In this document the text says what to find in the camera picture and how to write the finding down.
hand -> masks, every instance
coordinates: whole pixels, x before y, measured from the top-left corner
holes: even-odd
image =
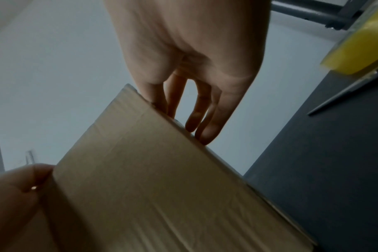
[[[35,164],[0,175],[0,250],[31,220],[39,207],[34,186],[40,186],[53,166]]]
[[[197,129],[201,143],[211,142],[261,66],[270,1],[104,2],[144,98],[173,118],[187,79],[193,79],[198,97],[186,129]]]

cardboard box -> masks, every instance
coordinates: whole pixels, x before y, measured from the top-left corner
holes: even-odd
[[[314,249],[129,85],[57,164],[43,193],[42,211],[9,251]]]

yellow object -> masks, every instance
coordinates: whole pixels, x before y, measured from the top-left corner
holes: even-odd
[[[359,17],[322,65],[347,75],[362,75],[360,72],[378,67],[378,0]]]

metal rod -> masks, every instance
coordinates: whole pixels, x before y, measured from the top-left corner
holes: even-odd
[[[340,5],[315,0],[272,0],[272,11],[324,25],[332,22],[342,24],[338,29],[349,27],[362,14],[358,11],[353,17],[341,16],[338,15],[341,8]]]

metal tool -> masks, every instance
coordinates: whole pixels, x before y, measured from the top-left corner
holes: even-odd
[[[367,84],[369,84],[369,83],[371,83],[371,82],[373,82],[374,80],[377,80],[377,79],[378,79],[378,70],[377,71],[375,70],[375,71],[367,74],[363,78],[355,81],[353,84],[351,84],[350,86],[346,87],[345,89],[343,89],[338,94],[336,94],[333,97],[331,97],[330,99],[326,100],[325,102],[323,102],[318,107],[316,107],[313,110],[309,111],[307,115],[314,115],[315,113],[319,112],[322,108],[330,105],[334,101],[337,101],[338,99],[343,98],[344,96],[346,96],[346,95],[354,92],[355,90],[360,89],[361,87],[363,87],[363,86],[365,86],[365,85],[367,85]]]

